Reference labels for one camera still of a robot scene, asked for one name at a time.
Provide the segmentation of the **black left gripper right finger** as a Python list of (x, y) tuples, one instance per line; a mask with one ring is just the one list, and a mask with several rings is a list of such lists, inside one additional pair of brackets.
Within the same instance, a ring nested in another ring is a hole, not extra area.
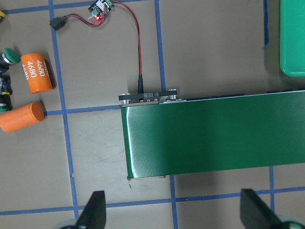
[(245, 229), (280, 229), (282, 222), (252, 189), (241, 189), (240, 220)]

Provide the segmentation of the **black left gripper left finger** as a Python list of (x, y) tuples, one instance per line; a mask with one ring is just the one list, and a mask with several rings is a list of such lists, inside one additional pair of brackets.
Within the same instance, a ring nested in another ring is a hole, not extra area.
[(104, 191), (94, 191), (76, 222), (77, 229), (104, 229), (106, 225), (106, 200)]

